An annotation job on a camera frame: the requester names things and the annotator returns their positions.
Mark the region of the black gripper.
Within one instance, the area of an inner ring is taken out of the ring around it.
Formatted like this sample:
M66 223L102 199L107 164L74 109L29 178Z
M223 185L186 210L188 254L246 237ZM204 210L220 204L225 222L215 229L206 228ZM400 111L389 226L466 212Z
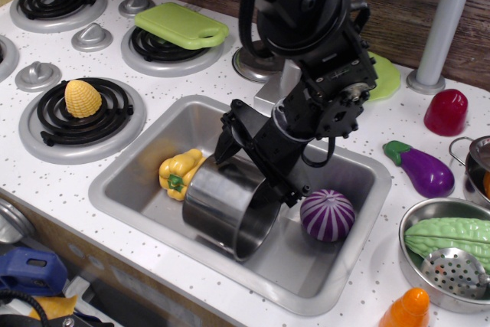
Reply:
M307 164L302 160L304 142L288 138L273 118L238 99L232 101L221 122L215 163L220 165L243 150L266 179L255 190L250 208L278 210L282 203L292 207L310 192Z

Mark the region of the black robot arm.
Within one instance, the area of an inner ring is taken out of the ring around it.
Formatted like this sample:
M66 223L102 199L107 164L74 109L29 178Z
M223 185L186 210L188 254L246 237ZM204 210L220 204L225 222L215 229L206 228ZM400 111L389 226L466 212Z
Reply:
M264 176L255 207L272 203L293 206L310 194L306 146L327 139L330 149L338 137L358 127L364 102L376 86L374 59L361 37L370 9L352 0L241 0L241 44L253 51L250 26L256 25L267 54L294 62L298 83L269 116L234 100L222 117L222 132L214 151L223 163L244 151Z

